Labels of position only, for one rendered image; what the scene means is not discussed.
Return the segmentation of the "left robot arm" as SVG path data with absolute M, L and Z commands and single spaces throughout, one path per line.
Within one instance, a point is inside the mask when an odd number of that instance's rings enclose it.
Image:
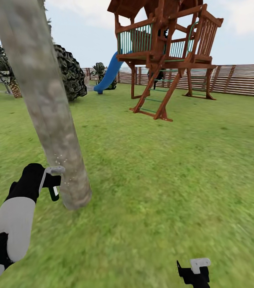
M 37 198 L 42 188 L 61 185 L 61 176 L 53 175 L 59 172 L 65 168 L 29 164 L 20 180 L 11 184 L 0 207 L 0 275 L 27 254 Z

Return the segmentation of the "pesticide atomizer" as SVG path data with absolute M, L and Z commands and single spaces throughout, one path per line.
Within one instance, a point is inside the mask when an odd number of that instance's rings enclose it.
M 58 195 L 58 187 L 54 186 L 54 187 L 48 187 L 49 191 L 50 191 L 50 196 L 52 201 L 57 201 L 59 199 L 59 195 Z

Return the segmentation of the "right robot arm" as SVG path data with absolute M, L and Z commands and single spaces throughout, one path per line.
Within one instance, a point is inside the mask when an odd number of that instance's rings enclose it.
M 194 288 L 210 288 L 208 282 L 208 268 L 211 265 L 209 258 L 196 258 L 190 260 L 191 268 L 181 268 L 178 264 L 179 276 L 183 276 L 185 284 L 192 284 Z

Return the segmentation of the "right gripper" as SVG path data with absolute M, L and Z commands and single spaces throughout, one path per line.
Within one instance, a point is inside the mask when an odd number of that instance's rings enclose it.
M 192 284 L 194 288 L 199 283 L 207 283 L 210 282 L 209 276 L 208 276 L 208 268 L 206 267 L 200 267 L 200 273 L 194 274 L 191 268 L 181 268 L 180 264 L 178 264 L 178 273 L 179 276 L 183 276 L 183 280 L 185 284 Z M 208 284 L 209 285 L 209 284 Z

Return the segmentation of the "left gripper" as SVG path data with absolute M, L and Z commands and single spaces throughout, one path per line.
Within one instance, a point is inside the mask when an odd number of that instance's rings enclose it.
M 48 187 L 60 186 L 61 182 L 62 182 L 61 176 L 50 175 L 48 183 L 45 183 L 42 187 L 48 188 Z

